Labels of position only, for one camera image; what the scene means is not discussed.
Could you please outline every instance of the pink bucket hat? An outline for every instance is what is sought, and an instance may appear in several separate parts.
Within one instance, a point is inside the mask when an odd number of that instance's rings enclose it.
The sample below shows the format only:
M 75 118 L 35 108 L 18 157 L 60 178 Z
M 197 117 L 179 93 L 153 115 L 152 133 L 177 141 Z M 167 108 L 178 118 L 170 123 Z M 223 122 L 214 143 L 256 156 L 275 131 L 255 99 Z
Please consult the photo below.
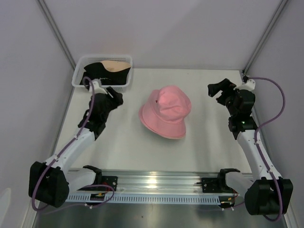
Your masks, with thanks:
M 149 130 L 165 138 L 180 139 L 186 135 L 184 118 L 191 111 L 190 99 L 177 86 L 153 90 L 139 110 L 139 118 Z

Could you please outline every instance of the white wall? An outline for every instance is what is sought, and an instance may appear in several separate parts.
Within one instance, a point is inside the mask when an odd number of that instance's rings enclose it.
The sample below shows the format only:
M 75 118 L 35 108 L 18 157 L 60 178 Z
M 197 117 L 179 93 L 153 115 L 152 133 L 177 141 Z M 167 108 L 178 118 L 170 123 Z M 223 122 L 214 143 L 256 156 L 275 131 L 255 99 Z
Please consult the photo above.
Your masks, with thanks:
M 73 58 L 140 68 L 242 69 L 280 0 L 46 0 Z
M 29 169 L 50 154 L 72 70 L 34 0 L 0 2 L 0 195 L 12 198 L 1 228 L 20 227 Z
M 249 73 L 269 77 L 286 95 L 283 115 L 265 128 L 274 164 L 294 184 L 292 207 L 304 227 L 304 1 L 292 0 Z M 280 92 L 268 82 L 257 82 L 256 107 L 262 121 L 275 116 L 282 105 Z

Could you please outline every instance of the hat brim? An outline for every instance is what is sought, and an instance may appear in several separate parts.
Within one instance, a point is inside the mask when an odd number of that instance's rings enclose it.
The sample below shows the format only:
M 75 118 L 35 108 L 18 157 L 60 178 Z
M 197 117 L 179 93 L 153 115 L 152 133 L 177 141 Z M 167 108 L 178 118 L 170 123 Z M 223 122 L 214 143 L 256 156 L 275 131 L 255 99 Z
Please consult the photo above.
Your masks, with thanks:
M 168 123 L 161 120 L 152 108 L 152 102 L 157 100 L 158 90 L 153 90 L 147 103 L 143 105 L 139 112 L 142 124 L 149 130 L 162 137 L 169 139 L 181 139 L 186 135 L 186 125 L 184 120 L 179 123 Z

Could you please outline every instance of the gray floor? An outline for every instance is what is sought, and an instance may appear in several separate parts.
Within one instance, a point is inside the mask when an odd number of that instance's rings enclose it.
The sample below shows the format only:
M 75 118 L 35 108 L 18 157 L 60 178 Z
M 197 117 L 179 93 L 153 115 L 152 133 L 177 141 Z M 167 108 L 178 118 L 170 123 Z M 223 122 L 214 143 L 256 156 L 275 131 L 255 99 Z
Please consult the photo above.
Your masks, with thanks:
M 97 209 L 75 206 L 40 214 L 35 228 L 285 228 L 284 220 L 269 222 L 251 216 L 245 206 L 234 211 L 206 211 L 199 205 L 114 204 Z

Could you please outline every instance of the plastic basket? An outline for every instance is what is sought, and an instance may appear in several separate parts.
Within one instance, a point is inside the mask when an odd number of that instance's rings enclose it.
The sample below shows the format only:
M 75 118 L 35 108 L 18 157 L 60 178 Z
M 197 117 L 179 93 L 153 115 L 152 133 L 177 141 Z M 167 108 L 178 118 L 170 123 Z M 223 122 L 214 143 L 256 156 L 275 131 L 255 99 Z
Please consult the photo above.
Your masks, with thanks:
M 82 80 L 83 74 L 85 72 L 84 67 L 91 64 L 91 63 L 96 63 L 100 62 L 103 60 L 114 60 L 114 61 L 121 61 L 121 62 L 127 62 L 131 65 L 131 69 L 128 73 L 127 76 L 127 83 L 125 85 L 111 85 L 111 87 L 119 92 L 125 92 L 127 89 L 127 86 L 130 84 L 131 78 L 132 78 L 132 73 L 133 73 L 133 61 L 132 57 L 128 55 L 102 55 L 102 54 L 90 54 L 90 55 L 85 55 L 82 56 L 75 68 L 73 78 L 72 78 L 72 85 L 74 87 L 83 87 L 84 85 L 80 85 L 80 82 Z

